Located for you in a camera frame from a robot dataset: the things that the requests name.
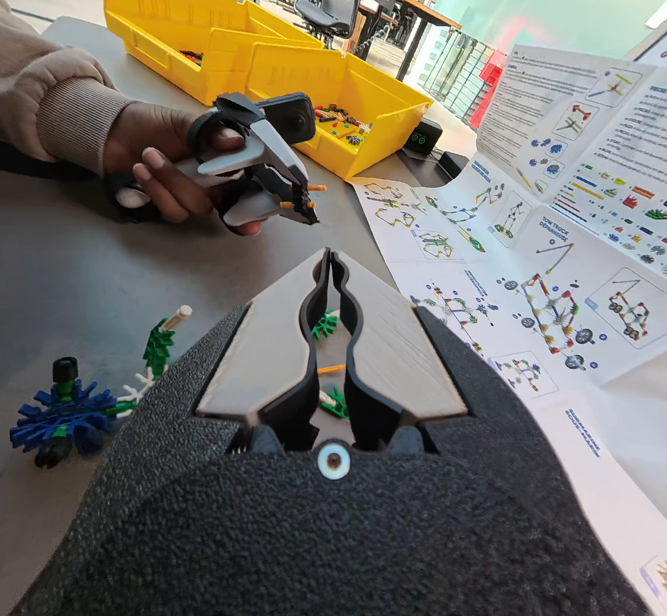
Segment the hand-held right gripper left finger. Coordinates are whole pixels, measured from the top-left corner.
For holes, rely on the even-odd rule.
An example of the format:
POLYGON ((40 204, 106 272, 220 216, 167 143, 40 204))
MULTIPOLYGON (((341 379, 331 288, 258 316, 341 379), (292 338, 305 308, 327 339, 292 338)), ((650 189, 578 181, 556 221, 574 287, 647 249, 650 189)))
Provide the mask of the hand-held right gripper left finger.
POLYGON ((319 403, 312 329, 327 306, 330 251, 319 250, 247 305, 196 408, 238 422, 248 437, 270 427, 286 448, 311 448, 319 403))

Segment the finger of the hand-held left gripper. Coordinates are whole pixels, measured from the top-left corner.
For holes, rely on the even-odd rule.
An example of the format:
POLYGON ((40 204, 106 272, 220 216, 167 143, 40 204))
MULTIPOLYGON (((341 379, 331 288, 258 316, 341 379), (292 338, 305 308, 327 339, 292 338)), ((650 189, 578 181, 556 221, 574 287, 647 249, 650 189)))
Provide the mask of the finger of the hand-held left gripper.
POLYGON ((310 179, 304 164, 268 120, 252 123, 249 132, 251 139, 256 139, 263 145, 258 163, 272 167, 292 184, 307 189, 310 179))
POLYGON ((222 211, 222 221, 229 228, 274 216, 279 216, 278 201, 275 194, 267 192, 246 192, 230 208, 222 211))

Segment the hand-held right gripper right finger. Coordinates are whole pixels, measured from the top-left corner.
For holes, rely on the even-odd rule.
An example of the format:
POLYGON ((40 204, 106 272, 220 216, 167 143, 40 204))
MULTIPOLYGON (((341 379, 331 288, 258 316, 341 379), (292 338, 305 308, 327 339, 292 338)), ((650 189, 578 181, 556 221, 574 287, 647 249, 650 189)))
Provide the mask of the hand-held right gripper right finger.
POLYGON ((331 253, 331 274, 350 335, 344 396, 355 445, 380 448, 400 427, 467 416, 414 303, 343 252, 331 253))

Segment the black yellow toy wheel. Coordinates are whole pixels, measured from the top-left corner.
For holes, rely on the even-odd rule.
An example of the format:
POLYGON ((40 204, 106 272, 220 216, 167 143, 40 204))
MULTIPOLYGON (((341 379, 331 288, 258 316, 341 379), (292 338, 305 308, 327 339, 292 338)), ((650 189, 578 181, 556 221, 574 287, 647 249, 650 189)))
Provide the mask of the black yellow toy wheel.
POLYGON ((320 223, 316 213, 316 203, 310 197, 310 192, 326 192, 323 184, 287 184, 275 194, 278 201, 278 215, 282 218, 295 221, 299 224, 314 226, 320 223))

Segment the yellow plastic bin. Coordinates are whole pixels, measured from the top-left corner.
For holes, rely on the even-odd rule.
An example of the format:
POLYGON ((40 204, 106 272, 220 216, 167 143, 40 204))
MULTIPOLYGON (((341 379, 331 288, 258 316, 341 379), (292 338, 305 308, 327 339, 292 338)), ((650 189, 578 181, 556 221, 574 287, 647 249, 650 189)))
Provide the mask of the yellow plastic bin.
POLYGON ((348 180, 401 149, 433 100, 353 55, 275 44, 254 45, 246 95, 254 102, 302 92, 314 107, 337 108, 370 130, 352 145, 332 134, 331 123, 317 123, 314 137, 297 149, 348 180))
POLYGON ((256 43, 323 44, 250 0, 104 0, 126 52, 205 106, 243 92, 256 43))

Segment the colourful rod connector toy model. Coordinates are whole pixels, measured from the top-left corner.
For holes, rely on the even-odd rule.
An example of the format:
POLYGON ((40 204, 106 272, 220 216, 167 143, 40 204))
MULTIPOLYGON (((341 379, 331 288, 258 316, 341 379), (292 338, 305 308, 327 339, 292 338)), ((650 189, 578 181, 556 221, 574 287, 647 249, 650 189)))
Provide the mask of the colourful rod connector toy model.
MULTIPOLYGON (((319 321, 311 326, 315 341, 319 341, 321 336, 329 337, 336 329, 339 312, 327 309, 318 318, 319 321)), ((144 395, 166 374, 175 330, 191 313, 190 306, 182 305, 174 315, 162 319, 151 330, 142 357, 146 365, 146 375, 135 374, 143 387, 136 390, 124 385, 126 396, 116 398, 109 389, 92 396, 97 382, 92 382, 87 388, 82 386, 76 358, 66 356, 54 361, 51 390, 40 390, 34 395, 34 400, 39 405, 24 404, 18 411, 16 426, 9 431, 13 448, 22 446, 24 453, 37 450, 35 465, 47 469, 67 458, 72 448, 76 448, 80 454, 97 452, 109 434, 113 420, 132 415, 144 395)), ((340 395, 337 387, 334 387, 333 392, 320 391, 318 405, 349 421, 345 398, 340 395)), ((204 411, 197 412, 198 416, 234 420, 245 429, 257 426, 260 422, 271 426, 273 422, 277 424, 280 421, 278 417, 270 419, 269 412, 264 411, 264 414, 261 405, 258 412, 221 411, 209 407, 202 410, 204 411)), ((305 441, 307 436, 305 431, 300 430, 301 427, 291 423, 296 423, 296 418, 289 418, 287 421, 289 424, 283 424, 285 428, 275 424, 273 426, 278 429, 275 432, 279 438, 283 438, 284 443, 296 448, 296 440, 305 441)))

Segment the person's left forearm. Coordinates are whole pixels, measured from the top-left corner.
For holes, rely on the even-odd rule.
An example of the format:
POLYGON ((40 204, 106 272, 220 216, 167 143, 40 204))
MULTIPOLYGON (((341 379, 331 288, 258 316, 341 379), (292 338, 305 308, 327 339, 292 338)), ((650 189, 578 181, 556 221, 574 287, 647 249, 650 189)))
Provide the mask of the person's left forearm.
POLYGON ((109 132, 133 102, 90 54, 42 38, 1 0, 3 143, 102 176, 109 132))

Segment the person's left hand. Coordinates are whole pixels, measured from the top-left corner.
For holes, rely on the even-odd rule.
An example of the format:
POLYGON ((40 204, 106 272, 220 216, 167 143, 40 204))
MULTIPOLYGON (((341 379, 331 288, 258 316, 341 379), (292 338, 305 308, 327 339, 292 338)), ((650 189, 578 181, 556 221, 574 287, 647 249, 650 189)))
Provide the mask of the person's left hand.
POLYGON ((189 157, 188 131, 196 115, 133 102, 122 109, 107 135, 105 176, 131 174, 161 217, 173 224, 212 213, 225 186, 204 188, 175 163, 189 157))

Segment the pile of small building parts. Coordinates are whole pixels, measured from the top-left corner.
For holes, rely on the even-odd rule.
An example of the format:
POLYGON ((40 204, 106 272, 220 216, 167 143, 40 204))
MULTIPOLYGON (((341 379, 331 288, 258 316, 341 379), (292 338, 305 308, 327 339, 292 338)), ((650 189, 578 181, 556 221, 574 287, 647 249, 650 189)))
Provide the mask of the pile of small building parts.
POLYGON ((365 122, 350 115, 347 110, 330 104, 314 108, 315 126, 324 135, 333 137, 354 148, 359 148, 373 128, 372 122, 365 122))

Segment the black box with green light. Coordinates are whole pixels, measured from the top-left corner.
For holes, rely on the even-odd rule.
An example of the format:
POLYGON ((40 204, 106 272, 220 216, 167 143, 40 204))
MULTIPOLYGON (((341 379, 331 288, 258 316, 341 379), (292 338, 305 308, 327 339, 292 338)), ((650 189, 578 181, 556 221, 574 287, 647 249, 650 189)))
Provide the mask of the black box with green light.
POLYGON ((424 117, 407 138, 403 150, 428 157, 442 134, 443 129, 438 122, 424 117))

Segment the wooden office table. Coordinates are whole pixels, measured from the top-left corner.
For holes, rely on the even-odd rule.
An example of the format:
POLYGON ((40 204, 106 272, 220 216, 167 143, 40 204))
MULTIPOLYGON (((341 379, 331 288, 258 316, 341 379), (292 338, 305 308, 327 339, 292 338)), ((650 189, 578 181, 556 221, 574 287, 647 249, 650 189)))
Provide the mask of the wooden office table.
POLYGON ((417 0, 374 0, 378 7, 374 13, 364 14, 367 18, 364 22, 362 31, 360 34, 360 40, 357 43, 355 48, 356 51, 361 51, 368 44, 368 41, 373 37, 374 33, 379 24, 381 14, 384 11, 389 11, 390 7, 396 4, 397 1, 400 1, 405 5, 410 11, 413 11, 414 14, 420 20, 418 27, 416 29, 415 35, 412 39, 412 42, 409 44, 407 51, 404 55, 404 60, 398 69, 396 79, 398 81, 403 81, 407 71, 409 70, 412 60, 415 56, 415 53, 418 49, 418 45, 424 32, 427 28, 427 25, 433 25, 436 27, 449 27, 457 31, 461 30, 462 26, 459 23, 449 20, 442 14, 428 7, 427 5, 420 3, 417 0))

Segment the black flat box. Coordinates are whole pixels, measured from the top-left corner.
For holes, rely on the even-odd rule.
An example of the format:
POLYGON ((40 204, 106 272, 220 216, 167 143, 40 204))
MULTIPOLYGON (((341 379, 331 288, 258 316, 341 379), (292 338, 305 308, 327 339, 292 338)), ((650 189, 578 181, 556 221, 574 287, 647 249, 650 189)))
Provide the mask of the black flat box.
POLYGON ((439 167, 450 179, 457 178, 470 161, 469 157, 453 152, 442 152, 438 159, 439 167))

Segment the red plastic bin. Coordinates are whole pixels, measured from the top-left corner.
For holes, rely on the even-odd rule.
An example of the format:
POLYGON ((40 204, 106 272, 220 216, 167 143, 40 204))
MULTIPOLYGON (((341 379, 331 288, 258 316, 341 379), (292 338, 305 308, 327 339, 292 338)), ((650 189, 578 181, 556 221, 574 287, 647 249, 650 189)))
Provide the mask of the red plastic bin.
POLYGON ((480 70, 479 78, 482 81, 482 85, 472 104, 474 108, 468 122, 468 125, 473 130, 479 129, 481 125, 481 121, 488 110, 506 63, 507 55, 501 51, 493 50, 488 61, 486 61, 486 64, 480 70))

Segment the white building instruction sheet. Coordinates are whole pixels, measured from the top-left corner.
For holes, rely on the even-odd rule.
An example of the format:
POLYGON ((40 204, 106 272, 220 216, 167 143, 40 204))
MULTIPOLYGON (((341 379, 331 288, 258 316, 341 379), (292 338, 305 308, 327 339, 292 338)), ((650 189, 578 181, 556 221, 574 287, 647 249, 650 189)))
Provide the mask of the white building instruction sheet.
POLYGON ((398 290, 513 389, 666 614, 666 62, 516 45, 442 187, 350 181, 398 290))

